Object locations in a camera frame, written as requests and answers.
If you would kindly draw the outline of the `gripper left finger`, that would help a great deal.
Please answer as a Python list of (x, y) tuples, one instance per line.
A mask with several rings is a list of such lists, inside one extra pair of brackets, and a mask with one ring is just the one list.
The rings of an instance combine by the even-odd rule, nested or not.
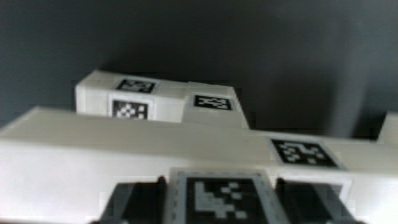
[(96, 224), (162, 224), (167, 181), (116, 185)]

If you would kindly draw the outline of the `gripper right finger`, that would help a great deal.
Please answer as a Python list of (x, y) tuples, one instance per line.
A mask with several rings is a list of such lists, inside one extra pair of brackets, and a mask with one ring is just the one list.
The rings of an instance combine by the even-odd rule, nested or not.
[(292, 224), (359, 224), (329, 184), (279, 178), (276, 193)]

